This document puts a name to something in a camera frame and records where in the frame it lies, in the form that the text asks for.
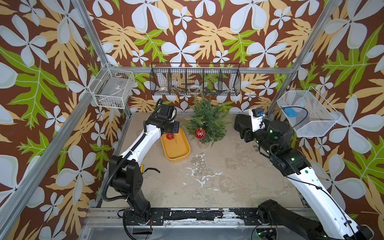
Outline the red grid-textured ball ornament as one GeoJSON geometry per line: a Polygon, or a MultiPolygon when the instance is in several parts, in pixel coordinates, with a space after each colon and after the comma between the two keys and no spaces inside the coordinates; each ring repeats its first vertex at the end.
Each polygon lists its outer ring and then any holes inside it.
{"type": "Polygon", "coordinates": [[[175,134],[167,133],[166,137],[167,137],[168,140],[173,140],[175,138],[175,134]]]}

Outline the large red glitter ball ornament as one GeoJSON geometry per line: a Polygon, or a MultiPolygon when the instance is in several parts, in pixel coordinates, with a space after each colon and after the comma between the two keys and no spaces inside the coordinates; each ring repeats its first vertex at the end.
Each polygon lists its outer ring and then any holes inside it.
{"type": "Polygon", "coordinates": [[[206,137],[206,131],[205,131],[203,128],[198,128],[198,129],[195,131],[195,137],[196,137],[198,140],[203,140],[203,139],[206,137]]]}

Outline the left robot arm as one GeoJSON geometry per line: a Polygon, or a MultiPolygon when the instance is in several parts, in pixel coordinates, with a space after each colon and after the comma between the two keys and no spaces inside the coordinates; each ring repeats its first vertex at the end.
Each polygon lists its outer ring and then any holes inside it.
{"type": "Polygon", "coordinates": [[[143,122],[144,129],[134,143],[121,155],[113,155],[109,161],[109,177],[102,191],[102,199],[112,202],[123,199],[130,206],[135,222],[146,224],[150,220],[150,202],[141,190],[143,174],[141,164],[152,145],[162,135],[179,132],[180,123],[175,120],[177,110],[165,105],[162,100],[156,103],[155,110],[143,122]]]}

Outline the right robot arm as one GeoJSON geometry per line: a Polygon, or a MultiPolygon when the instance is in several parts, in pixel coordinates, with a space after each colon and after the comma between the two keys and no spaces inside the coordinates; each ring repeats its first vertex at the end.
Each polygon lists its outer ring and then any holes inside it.
{"type": "Polygon", "coordinates": [[[317,220],[308,220],[268,200],[258,206],[261,223],[276,223],[306,240],[371,240],[373,231],[349,217],[317,177],[313,165],[291,147],[293,130],[282,121],[239,114],[234,129],[245,142],[256,141],[260,154],[301,193],[317,220]]]}

